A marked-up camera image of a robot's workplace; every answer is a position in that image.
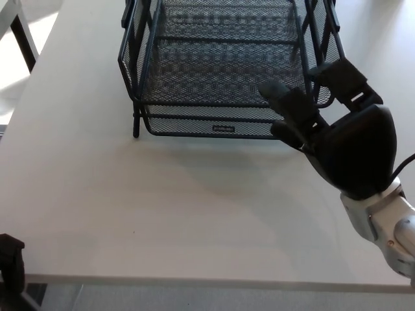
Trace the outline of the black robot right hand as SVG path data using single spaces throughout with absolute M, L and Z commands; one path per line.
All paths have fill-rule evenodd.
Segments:
M 364 200 L 392 182 L 397 151 L 394 120 L 366 77 L 347 59 L 324 63 L 311 78 L 327 87 L 348 113 L 333 124 L 299 88 L 274 80 L 258 90 L 283 117 L 271 134 L 304 153 L 314 169 L 342 194 Z

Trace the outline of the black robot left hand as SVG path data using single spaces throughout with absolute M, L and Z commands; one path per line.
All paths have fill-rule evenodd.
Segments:
M 24 242 L 6 233 L 1 234 L 1 276 L 5 288 L 16 294 L 25 289 L 24 248 Z

